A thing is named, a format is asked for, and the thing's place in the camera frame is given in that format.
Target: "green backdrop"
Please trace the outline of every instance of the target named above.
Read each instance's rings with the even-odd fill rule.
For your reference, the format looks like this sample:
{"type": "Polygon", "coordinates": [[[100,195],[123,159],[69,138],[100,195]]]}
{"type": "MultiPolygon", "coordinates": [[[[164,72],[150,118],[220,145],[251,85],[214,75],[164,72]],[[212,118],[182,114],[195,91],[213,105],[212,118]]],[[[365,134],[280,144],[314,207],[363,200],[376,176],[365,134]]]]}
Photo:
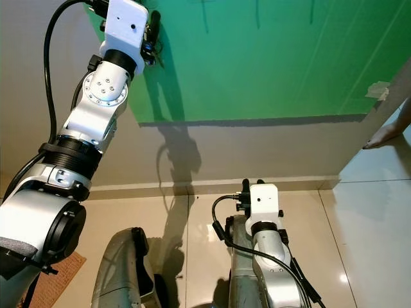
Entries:
{"type": "Polygon", "coordinates": [[[365,114],[411,55],[410,0],[143,2],[164,68],[133,81],[141,123],[365,114]]]}

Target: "black cable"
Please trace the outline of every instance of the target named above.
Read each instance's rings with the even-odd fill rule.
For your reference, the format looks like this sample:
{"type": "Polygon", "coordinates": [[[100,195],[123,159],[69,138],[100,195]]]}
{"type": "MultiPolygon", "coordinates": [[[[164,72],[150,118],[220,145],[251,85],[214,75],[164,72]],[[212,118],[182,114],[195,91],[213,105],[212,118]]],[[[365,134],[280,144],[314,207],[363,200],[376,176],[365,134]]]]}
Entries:
{"type": "Polygon", "coordinates": [[[82,77],[82,79],[78,82],[78,85],[77,85],[77,87],[76,87],[76,90],[74,90],[74,95],[73,95],[73,100],[71,101],[71,108],[70,108],[70,110],[73,110],[73,109],[76,107],[78,95],[79,95],[79,93],[80,93],[80,90],[81,90],[82,87],[83,87],[84,78],[85,78],[88,74],[90,74],[90,73],[91,73],[91,71],[87,71],[87,73],[85,73],[84,76],[82,77]]]}
{"type": "Polygon", "coordinates": [[[53,16],[50,19],[49,25],[47,27],[46,36],[44,37],[44,49],[43,49],[43,61],[44,61],[44,81],[46,83],[46,96],[47,103],[49,107],[49,116],[50,116],[50,136],[49,143],[53,143],[56,140],[57,136],[57,120],[56,120],[56,110],[54,108],[53,94],[51,92],[51,80],[50,80],[50,40],[51,34],[53,33],[54,26],[57,22],[57,19],[63,13],[63,11],[69,6],[76,3],[85,3],[92,5],[91,0],[67,0],[61,4],[57,10],[54,12],[53,16]]]}
{"type": "Polygon", "coordinates": [[[321,300],[319,300],[317,303],[319,303],[321,308],[326,308],[326,306],[324,305],[324,303],[321,300]]]}
{"type": "MultiPolygon", "coordinates": [[[[220,202],[224,199],[238,199],[238,196],[236,196],[236,195],[225,195],[225,196],[219,197],[216,201],[214,201],[213,206],[211,207],[211,215],[213,216],[213,222],[214,223],[220,224],[217,220],[217,217],[216,217],[216,206],[217,206],[218,202],[220,202]]],[[[293,271],[291,270],[291,268],[287,264],[285,264],[284,262],[280,261],[279,259],[277,259],[274,256],[269,255],[267,253],[259,252],[258,250],[250,249],[250,248],[247,248],[247,247],[242,247],[240,245],[237,245],[237,244],[233,243],[233,241],[231,241],[224,232],[221,233],[221,236],[223,237],[224,241],[228,244],[228,246],[233,247],[233,248],[235,248],[237,250],[240,250],[242,252],[247,252],[247,253],[251,253],[253,255],[258,255],[260,257],[266,258],[268,260],[271,260],[271,261],[275,262],[277,265],[280,265],[282,268],[284,268],[293,277],[293,279],[297,283],[299,289],[301,290],[304,306],[306,308],[311,307],[311,302],[308,299],[308,296],[307,296],[307,293],[304,289],[304,286],[302,285],[301,281],[293,273],[293,271]]]]}
{"type": "Polygon", "coordinates": [[[36,162],[38,162],[40,159],[42,159],[45,154],[46,154],[46,151],[40,151],[39,154],[37,154],[36,156],[34,156],[26,165],[24,165],[23,168],[20,169],[19,172],[17,172],[17,174],[14,176],[13,180],[10,182],[10,184],[8,184],[6,193],[5,193],[4,196],[3,196],[4,200],[6,200],[6,199],[9,197],[9,195],[13,192],[13,190],[15,189],[15,187],[17,186],[17,184],[20,182],[20,180],[21,180],[21,178],[23,177],[23,175],[24,175],[31,167],[33,167],[36,162]]]}
{"type": "MultiPolygon", "coordinates": [[[[49,52],[50,52],[50,40],[51,34],[53,33],[54,26],[57,22],[57,19],[60,17],[62,12],[69,6],[76,3],[86,3],[92,5],[91,0],[67,0],[62,5],[60,5],[56,12],[50,19],[49,25],[47,27],[46,36],[44,38],[44,49],[43,49],[43,61],[44,61],[44,81],[46,83],[46,96],[47,103],[49,107],[49,116],[50,116],[50,136],[48,143],[53,143],[57,136],[57,120],[56,120],[56,111],[54,108],[53,95],[51,92],[51,80],[50,80],[50,62],[49,62],[49,52]]],[[[7,187],[6,193],[4,194],[4,200],[9,197],[12,191],[15,189],[16,185],[20,182],[23,175],[31,168],[33,165],[43,158],[45,151],[41,151],[39,154],[34,156],[20,171],[14,176],[13,180],[7,187]]]]}
{"type": "Polygon", "coordinates": [[[40,273],[34,278],[33,282],[30,284],[30,287],[27,290],[26,298],[24,299],[24,303],[21,306],[22,308],[29,308],[31,299],[33,298],[34,290],[37,285],[37,281],[39,281],[40,273]]]}

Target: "cable connector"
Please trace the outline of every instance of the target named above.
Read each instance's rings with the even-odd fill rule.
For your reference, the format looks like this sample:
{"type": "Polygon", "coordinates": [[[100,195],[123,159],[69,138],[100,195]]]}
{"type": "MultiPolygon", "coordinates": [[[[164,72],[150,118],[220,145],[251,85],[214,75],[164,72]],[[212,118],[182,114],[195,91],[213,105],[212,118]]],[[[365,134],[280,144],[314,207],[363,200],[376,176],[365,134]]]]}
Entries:
{"type": "Polygon", "coordinates": [[[215,221],[212,224],[214,231],[217,233],[218,238],[222,241],[223,239],[225,239],[225,231],[223,229],[223,227],[221,226],[221,223],[219,221],[215,221]]]}
{"type": "Polygon", "coordinates": [[[107,18],[109,10],[109,0],[92,0],[90,10],[100,17],[107,18]]]}
{"type": "Polygon", "coordinates": [[[87,66],[87,70],[89,72],[94,72],[95,70],[97,70],[97,66],[100,64],[102,60],[102,57],[98,55],[92,55],[89,61],[89,65],[87,66]]]}

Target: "tiled floor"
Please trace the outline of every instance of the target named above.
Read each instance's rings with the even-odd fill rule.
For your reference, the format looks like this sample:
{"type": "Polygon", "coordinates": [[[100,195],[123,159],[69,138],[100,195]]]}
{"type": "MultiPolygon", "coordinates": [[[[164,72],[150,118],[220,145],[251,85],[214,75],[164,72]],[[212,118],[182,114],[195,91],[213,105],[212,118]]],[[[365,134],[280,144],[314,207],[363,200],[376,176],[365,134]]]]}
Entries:
{"type": "MultiPolygon", "coordinates": [[[[341,177],[333,191],[280,193],[294,256],[328,308],[411,307],[411,128],[382,148],[360,151],[341,177]]],[[[150,239],[150,260],[166,279],[170,307],[227,307],[231,262],[211,227],[216,198],[85,202],[77,251],[87,262],[55,307],[88,307],[105,246],[134,226],[150,239]]],[[[235,213],[233,201],[217,210],[222,222],[235,213]]]]}

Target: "brown mat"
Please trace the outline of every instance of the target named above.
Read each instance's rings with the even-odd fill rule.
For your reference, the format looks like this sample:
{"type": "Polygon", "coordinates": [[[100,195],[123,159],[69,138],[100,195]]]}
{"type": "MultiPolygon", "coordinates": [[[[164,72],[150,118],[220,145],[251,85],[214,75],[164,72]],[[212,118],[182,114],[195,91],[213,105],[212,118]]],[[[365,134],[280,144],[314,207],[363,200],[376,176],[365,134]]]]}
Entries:
{"type": "Polygon", "coordinates": [[[52,265],[53,268],[58,270],[57,275],[41,273],[33,298],[31,299],[30,308],[51,308],[82,267],[85,260],[85,257],[73,252],[70,257],[52,265]]]}

